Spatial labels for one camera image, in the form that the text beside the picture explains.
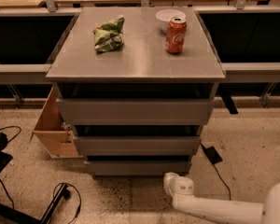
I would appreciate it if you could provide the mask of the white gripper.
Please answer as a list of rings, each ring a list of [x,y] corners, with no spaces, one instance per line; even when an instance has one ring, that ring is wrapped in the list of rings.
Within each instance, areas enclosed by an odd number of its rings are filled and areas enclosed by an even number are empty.
[[[166,194],[173,199],[176,198],[193,198],[194,183],[185,176],[176,173],[166,173],[163,177],[163,188]]]

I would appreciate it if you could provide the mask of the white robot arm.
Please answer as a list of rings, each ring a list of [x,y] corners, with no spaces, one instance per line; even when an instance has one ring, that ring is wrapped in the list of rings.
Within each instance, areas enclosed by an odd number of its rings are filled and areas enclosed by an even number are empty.
[[[268,192],[264,203],[198,198],[193,180],[166,173],[164,191],[175,210],[216,224],[280,224],[280,183]]]

